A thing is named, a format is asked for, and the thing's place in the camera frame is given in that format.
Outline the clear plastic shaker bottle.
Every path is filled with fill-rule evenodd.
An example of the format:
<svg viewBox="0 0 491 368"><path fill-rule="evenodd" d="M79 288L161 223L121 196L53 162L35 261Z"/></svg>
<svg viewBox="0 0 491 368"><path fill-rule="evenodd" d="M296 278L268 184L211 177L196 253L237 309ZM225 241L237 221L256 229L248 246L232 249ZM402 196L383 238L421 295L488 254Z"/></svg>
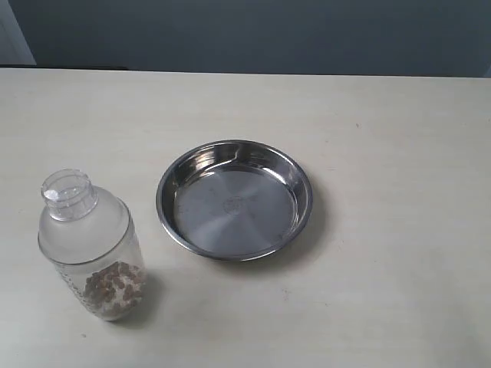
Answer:
<svg viewBox="0 0 491 368"><path fill-rule="evenodd" d="M81 304L106 321L143 299L147 273L127 205L77 169L41 185L38 247Z"/></svg>

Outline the round stainless steel dish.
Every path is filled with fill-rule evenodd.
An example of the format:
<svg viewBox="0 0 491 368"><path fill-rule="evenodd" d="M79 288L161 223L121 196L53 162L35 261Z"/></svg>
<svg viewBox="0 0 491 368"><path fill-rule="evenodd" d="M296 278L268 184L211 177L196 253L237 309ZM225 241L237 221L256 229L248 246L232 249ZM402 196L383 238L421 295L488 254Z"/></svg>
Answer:
<svg viewBox="0 0 491 368"><path fill-rule="evenodd" d="M158 218L195 255L252 261L291 243L306 226L313 192L305 171L275 147L220 140L191 149L162 175Z"/></svg>

